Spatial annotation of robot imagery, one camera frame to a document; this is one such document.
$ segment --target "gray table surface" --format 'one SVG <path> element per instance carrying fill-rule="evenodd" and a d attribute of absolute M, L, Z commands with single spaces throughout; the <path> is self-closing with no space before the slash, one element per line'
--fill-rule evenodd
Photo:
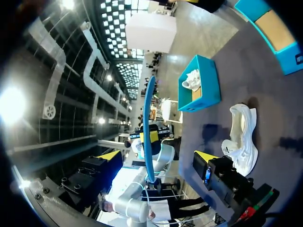
<path fill-rule="evenodd" d="M 248 177 L 280 191 L 269 211 L 281 211 L 303 179 L 303 70 L 284 76 L 279 62 L 255 28 L 247 24 L 214 57 L 222 101 L 194 113 L 183 113 L 179 173 L 216 212 L 228 220 L 226 208 L 208 191 L 192 166 L 195 150 L 221 157 L 229 139 L 229 108 L 245 103 L 257 109 L 253 134 L 258 159 Z"/>

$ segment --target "white sneaker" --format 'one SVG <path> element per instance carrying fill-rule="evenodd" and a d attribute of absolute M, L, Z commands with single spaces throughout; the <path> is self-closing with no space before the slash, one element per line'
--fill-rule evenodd
<path fill-rule="evenodd" d="M 224 140 L 221 148 L 224 155 L 232 158 L 237 172 L 247 176 L 258 158 L 258 150 L 252 142 L 252 133 L 257 124 L 257 111 L 244 104 L 230 108 L 232 113 L 231 140 Z"/>

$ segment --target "bright light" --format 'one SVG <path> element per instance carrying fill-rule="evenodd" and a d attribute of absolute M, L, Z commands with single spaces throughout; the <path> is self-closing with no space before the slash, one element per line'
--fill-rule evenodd
<path fill-rule="evenodd" d="M 64 8 L 72 10 L 75 7 L 75 3 L 73 0 L 62 0 L 62 5 Z"/>
<path fill-rule="evenodd" d="M 104 118 L 99 118 L 99 124 L 104 124 L 105 123 L 105 120 L 104 120 Z"/>
<path fill-rule="evenodd" d="M 106 79 L 107 79 L 108 81 L 112 81 L 112 80 L 113 80 L 113 78 L 112 78 L 111 75 L 108 75 L 108 76 L 106 77 Z"/>
<path fill-rule="evenodd" d="M 19 120 L 25 111 L 25 98 L 15 87 L 10 87 L 0 97 L 0 115 L 4 122 L 12 124 Z"/>
<path fill-rule="evenodd" d="M 22 181 L 21 184 L 19 185 L 19 188 L 27 188 L 30 185 L 30 181 Z"/>

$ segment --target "gray floor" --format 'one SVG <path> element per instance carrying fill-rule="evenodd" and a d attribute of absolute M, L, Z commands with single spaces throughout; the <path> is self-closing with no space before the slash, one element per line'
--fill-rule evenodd
<path fill-rule="evenodd" d="M 178 2 L 176 11 L 177 35 L 169 54 L 163 54 L 158 72 L 159 93 L 162 98 L 178 99 L 178 78 L 185 67 L 196 55 L 200 54 L 207 58 L 212 58 L 237 32 L 237 29 L 208 13 L 207 11 L 195 7 L 187 2 Z M 180 112 L 177 106 L 173 106 L 176 113 L 174 120 L 179 120 Z M 176 136 L 181 136 L 182 124 L 174 123 Z M 178 162 L 175 162 L 169 175 L 178 172 Z M 194 199 L 198 194 L 183 182 L 182 190 L 188 198 Z M 214 222 L 210 222 L 214 212 L 209 211 L 201 216 L 200 220 L 195 220 L 197 227 L 211 227 Z"/>

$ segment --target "blue container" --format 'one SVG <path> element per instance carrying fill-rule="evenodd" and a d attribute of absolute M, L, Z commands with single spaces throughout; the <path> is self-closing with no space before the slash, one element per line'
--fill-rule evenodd
<path fill-rule="evenodd" d="M 195 101 L 192 100 L 192 90 L 184 88 L 182 82 L 187 79 L 187 74 L 199 69 L 202 95 Z M 178 80 L 178 110 L 195 112 L 221 101 L 217 71 L 213 60 L 196 55 L 186 67 Z"/>
<path fill-rule="evenodd" d="M 297 42 L 288 45 L 282 50 L 276 51 L 266 35 L 255 24 L 256 20 L 271 10 L 269 5 L 267 5 L 263 0 L 240 0 L 235 5 L 235 8 L 249 20 L 249 22 L 265 39 L 268 46 L 280 62 L 284 75 L 303 69 L 303 55 L 301 54 Z"/>

